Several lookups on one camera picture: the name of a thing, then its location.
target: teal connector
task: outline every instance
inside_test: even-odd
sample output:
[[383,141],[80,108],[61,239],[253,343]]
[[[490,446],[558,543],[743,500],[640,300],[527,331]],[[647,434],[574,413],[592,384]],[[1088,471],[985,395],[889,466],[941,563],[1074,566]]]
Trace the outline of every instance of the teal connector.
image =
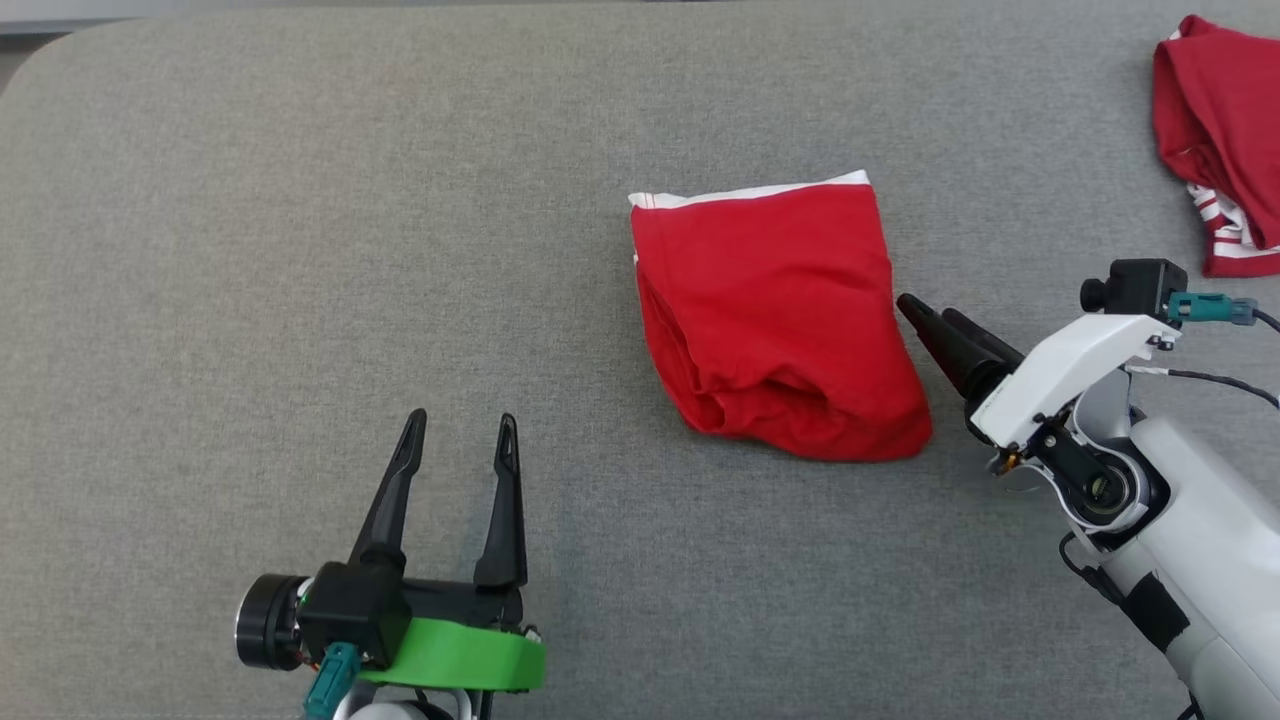
[[1258,301],[1252,297],[1231,299],[1221,292],[1175,292],[1169,296],[1169,319],[1184,323],[1231,323],[1252,325]]
[[338,705],[356,684],[360,673],[360,651],[351,643],[333,643],[324,652],[324,662],[311,683],[311,692],[302,701],[307,720],[333,720]]

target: white trim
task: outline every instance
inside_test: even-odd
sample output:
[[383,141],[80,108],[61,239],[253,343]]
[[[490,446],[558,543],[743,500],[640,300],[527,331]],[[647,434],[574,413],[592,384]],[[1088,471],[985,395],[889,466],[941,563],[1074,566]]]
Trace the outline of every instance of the white trim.
[[1238,242],[1213,243],[1215,258],[1228,258],[1231,260],[1248,260],[1249,258],[1265,258],[1267,255],[1275,255],[1276,252],[1280,252],[1280,247],[1272,247],[1271,250],[1260,250],[1257,247],[1240,245]]
[[646,210],[672,210],[676,208],[685,208],[689,205],[698,205],[701,202],[716,202],[719,200],[754,200],[756,197],[768,197],[771,195],[781,195],[783,192],[790,192],[792,190],[803,190],[806,187],[818,187],[823,184],[870,184],[870,181],[867,179],[867,170],[854,170],[851,173],[822,182],[748,187],[744,190],[732,190],[728,192],[710,192],[707,195],[695,195],[692,197],[681,197],[678,195],[669,195],[666,192],[658,192],[658,193],[632,192],[631,195],[627,196],[627,200],[631,201],[632,208],[644,208]]

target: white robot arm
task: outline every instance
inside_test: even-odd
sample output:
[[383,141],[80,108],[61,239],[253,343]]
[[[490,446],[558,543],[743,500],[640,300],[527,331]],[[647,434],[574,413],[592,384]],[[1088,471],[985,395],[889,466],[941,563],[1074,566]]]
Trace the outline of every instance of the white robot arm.
[[899,306],[965,397],[970,430],[998,450],[992,469],[1055,489],[1097,568],[1064,560],[1165,653],[1194,698],[1184,717],[1277,719],[1280,514],[1203,441],[1129,404],[1125,364],[1181,336],[1169,302],[1185,274],[1117,261],[1105,287],[1085,305],[1107,314],[1025,359],[955,310]]

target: red garment with white stripes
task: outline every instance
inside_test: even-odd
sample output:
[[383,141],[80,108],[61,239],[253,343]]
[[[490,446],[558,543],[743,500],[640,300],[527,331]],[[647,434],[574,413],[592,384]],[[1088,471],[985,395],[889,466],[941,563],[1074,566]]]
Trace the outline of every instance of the red garment with white stripes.
[[645,340],[690,427],[820,460],[924,447],[865,173],[631,204]]
[[1280,41],[1188,15],[1156,49],[1152,122],[1204,220],[1204,274],[1280,273]]

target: gray table surface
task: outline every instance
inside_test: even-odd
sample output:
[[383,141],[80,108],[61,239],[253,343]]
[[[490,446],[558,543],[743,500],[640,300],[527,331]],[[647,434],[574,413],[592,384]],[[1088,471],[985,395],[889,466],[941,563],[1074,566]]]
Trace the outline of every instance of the gray table surface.
[[[896,283],[1029,347],[1112,258],[1194,270],[1151,53],[1270,0],[306,10],[59,40],[0,96],[0,719],[296,716],[259,573],[344,557],[408,410],[406,544],[466,577],[521,423],[547,687],[500,717],[1174,717],[1047,493],[698,437],[641,334],[627,192],[865,168]],[[1276,279],[1201,282],[1280,307]],[[1263,329],[1178,366],[1280,386]],[[1275,498],[1252,397],[1140,379]]]

